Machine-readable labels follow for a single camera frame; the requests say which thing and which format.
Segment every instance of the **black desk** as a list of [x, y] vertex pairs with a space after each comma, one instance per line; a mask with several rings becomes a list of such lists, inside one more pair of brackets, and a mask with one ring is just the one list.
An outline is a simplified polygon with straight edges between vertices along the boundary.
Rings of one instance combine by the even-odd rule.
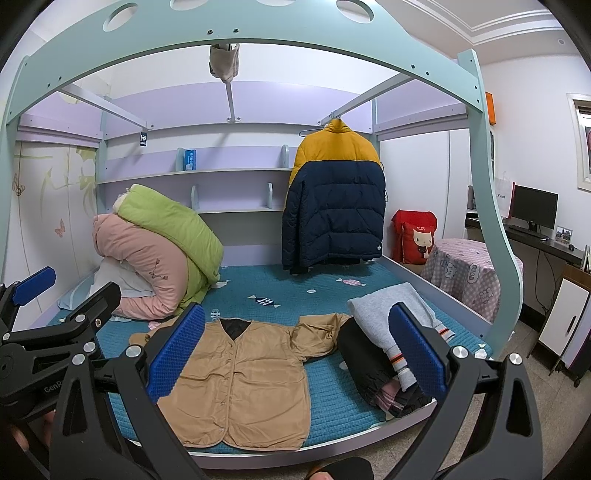
[[[481, 230], [480, 221], [478, 220], [478, 218], [466, 218], [465, 225], [466, 228], [476, 228]], [[515, 242], [519, 242], [520, 244], [529, 245], [530, 247], [542, 250], [542, 252], [546, 252], [550, 255], [553, 255], [554, 257], [558, 257], [562, 260], [565, 260], [565, 262], [574, 265], [577, 268], [581, 266], [584, 254], [582, 250], [575, 248], [574, 251], [571, 252], [569, 248], [564, 244], [555, 242], [552, 239], [543, 242], [542, 240], [540, 240], [537, 237], [534, 237], [533, 235], [528, 235], [527, 233], [512, 230], [511, 228], [509, 228], [508, 225], [505, 225], [505, 232], [509, 240], [514, 240]]]

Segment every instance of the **tan jacket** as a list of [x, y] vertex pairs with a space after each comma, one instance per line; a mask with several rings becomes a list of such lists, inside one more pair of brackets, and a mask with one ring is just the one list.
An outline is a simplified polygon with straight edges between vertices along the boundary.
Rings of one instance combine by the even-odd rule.
[[[297, 450], [310, 433], [302, 363], [333, 352], [348, 318], [344, 313], [302, 316], [295, 327], [253, 321], [235, 341], [220, 320], [209, 322], [171, 394], [158, 406], [186, 446], [224, 441], [247, 450]], [[132, 335], [130, 343], [145, 343], [154, 332]]]

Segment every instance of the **mattress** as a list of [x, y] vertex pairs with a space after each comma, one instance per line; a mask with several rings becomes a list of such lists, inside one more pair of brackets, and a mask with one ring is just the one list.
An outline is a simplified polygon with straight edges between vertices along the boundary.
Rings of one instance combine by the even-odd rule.
[[[212, 311], [218, 310], [222, 317], [273, 322], [294, 326], [301, 315], [344, 312], [347, 300], [381, 288], [401, 283], [385, 267], [368, 262], [360, 265], [317, 265], [306, 275], [290, 275], [280, 265], [227, 267], [221, 270], [222, 281], [227, 285], [210, 290], [202, 306], [209, 320]], [[261, 304], [251, 297], [268, 299]], [[456, 332], [450, 346], [463, 345], [472, 353], [483, 344], [459, 322], [427, 301], [439, 320]], [[69, 312], [62, 310], [58, 318]], [[100, 330], [98, 340], [105, 356], [118, 356], [128, 345], [129, 336], [147, 332], [147, 322], [107, 322]], [[485, 347], [490, 355], [492, 350]], [[359, 396], [353, 379], [341, 368], [343, 358], [337, 351], [324, 358], [304, 364], [308, 375], [311, 398], [310, 434], [304, 446], [313, 446], [348, 435], [364, 432], [385, 421], [385, 414], [372, 408]], [[137, 440], [119, 395], [111, 394], [113, 410], [122, 434]], [[246, 453], [219, 443], [214, 447], [196, 449], [209, 453]]]

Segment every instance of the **small box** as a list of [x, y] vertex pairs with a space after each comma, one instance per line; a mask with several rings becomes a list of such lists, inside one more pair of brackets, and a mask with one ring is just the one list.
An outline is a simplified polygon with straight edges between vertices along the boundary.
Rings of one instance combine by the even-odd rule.
[[185, 150], [185, 162], [184, 169], [196, 170], [197, 169], [197, 150]]

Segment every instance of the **circular cutout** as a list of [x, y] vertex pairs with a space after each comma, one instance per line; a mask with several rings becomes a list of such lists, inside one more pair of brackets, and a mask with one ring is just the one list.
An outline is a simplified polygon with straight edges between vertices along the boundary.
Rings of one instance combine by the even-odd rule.
[[260, 4], [269, 5], [269, 7], [285, 7], [291, 5], [296, 0], [256, 0]]
[[207, 3], [207, 0], [170, 0], [170, 8], [184, 11], [192, 10]]
[[361, 0], [337, 0], [336, 6], [348, 19], [357, 23], [369, 23], [374, 19], [374, 13]]
[[138, 9], [138, 4], [130, 3], [121, 5], [117, 10], [110, 14], [109, 18], [103, 25], [103, 30], [106, 32], [112, 32], [117, 30], [119, 27], [125, 25], [131, 17], [134, 16]]

